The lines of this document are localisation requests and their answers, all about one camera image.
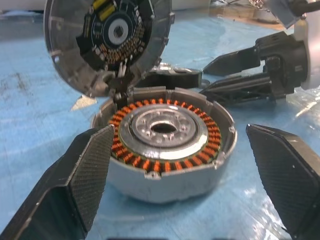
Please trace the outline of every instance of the center hole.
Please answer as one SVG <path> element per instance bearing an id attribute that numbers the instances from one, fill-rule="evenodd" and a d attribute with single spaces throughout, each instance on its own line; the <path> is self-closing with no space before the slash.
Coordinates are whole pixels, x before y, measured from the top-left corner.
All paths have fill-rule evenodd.
<path id="1" fill-rule="evenodd" d="M 175 132 L 177 129 L 167 123 L 158 123 L 151 127 L 151 130 L 158 133 L 158 134 L 170 134 Z"/>
<path id="2" fill-rule="evenodd" d="M 121 38 L 122 35 L 124 34 L 124 29 L 122 26 L 117 26 L 115 27 L 113 34 L 116 38 Z"/>

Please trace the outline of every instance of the textured gripper pad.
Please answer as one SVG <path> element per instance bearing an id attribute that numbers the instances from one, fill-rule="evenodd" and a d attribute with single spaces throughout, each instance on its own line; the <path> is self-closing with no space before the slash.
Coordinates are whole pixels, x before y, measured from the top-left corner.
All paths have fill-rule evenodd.
<path id="1" fill-rule="evenodd" d="M 318 178 L 305 162 L 312 150 L 278 129 L 248 125 L 246 132 L 264 189 L 284 226 L 291 235 L 303 231 L 319 197 Z"/>
<path id="2" fill-rule="evenodd" d="M 105 189 L 114 134 L 110 126 L 91 137 L 70 182 L 73 200 L 87 231 L 92 227 Z"/>

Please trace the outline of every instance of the yellow capacitor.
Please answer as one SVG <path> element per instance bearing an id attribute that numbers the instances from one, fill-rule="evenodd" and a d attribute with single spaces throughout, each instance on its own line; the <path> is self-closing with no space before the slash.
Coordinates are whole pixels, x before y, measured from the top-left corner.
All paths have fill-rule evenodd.
<path id="1" fill-rule="evenodd" d="M 102 4 L 109 2 L 109 0 L 95 0 L 92 4 L 93 9 L 97 10 L 98 8 L 100 8 L 102 6 Z"/>
<path id="2" fill-rule="evenodd" d="M 107 19 L 116 10 L 113 4 L 107 6 L 104 10 L 99 13 L 99 19 L 101 22 Z"/>

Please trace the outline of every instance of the copper winding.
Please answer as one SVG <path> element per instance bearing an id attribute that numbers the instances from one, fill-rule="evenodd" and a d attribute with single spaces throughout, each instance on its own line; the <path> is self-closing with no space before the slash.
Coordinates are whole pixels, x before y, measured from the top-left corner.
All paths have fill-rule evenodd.
<path id="1" fill-rule="evenodd" d="M 122 143 L 118 136 L 118 127 L 123 118 L 129 114 L 131 111 L 150 104 L 173 104 L 176 106 L 181 106 L 186 108 L 189 111 L 197 114 L 206 124 L 208 129 L 208 142 L 203 147 L 201 151 L 196 153 L 196 155 L 186 158 L 182 161 L 160 161 L 156 159 L 145 159 L 142 156 L 135 155 L 134 152 L 128 150 Z M 163 98 L 159 99 L 145 99 L 142 101 L 137 101 L 131 103 L 128 106 L 123 107 L 118 110 L 109 121 L 110 124 L 113 124 L 115 127 L 115 134 L 113 138 L 112 152 L 117 157 L 118 160 L 122 160 L 125 164 L 132 165 L 135 168 L 141 168 L 147 172 L 171 172 L 179 171 L 185 168 L 193 168 L 194 166 L 200 166 L 203 164 L 210 163 L 218 154 L 221 147 L 221 133 L 220 129 L 217 126 L 216 122 L 208 116 L 205 112 L 201 111 L 200 108 L 195 108 L 193 105 L 189 105 L 186 102 L 179 103 L 179 101 L 172 101 L 170 99 L 164 100 Z"/>

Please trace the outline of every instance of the blue work surface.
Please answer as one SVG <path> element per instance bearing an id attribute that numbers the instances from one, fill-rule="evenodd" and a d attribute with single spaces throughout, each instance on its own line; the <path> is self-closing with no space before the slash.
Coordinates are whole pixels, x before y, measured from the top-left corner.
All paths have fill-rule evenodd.
<path id="1" fill-rule="evenodd" d="M 90 127 L 104 99 L 71 111 L 81 96 L 55 72 L 37 18 L 0 21 L 0 232 L 44 171 Z M 163 61 L 203 68 L 213 58 L 251 47 L 272 29 L 180 12 Z M 171 240 L 277 240 L 287 237 L 261 184 L 246 136 L 249 123 L 301 136 L 320 154 L 320 91 L 300 89 L 277 105 L 229 108 L 238 142 L 220 187 L 206 196 L 167 205 L 127 198 L 106 185 L 88 240 L 164 237 Z"/>

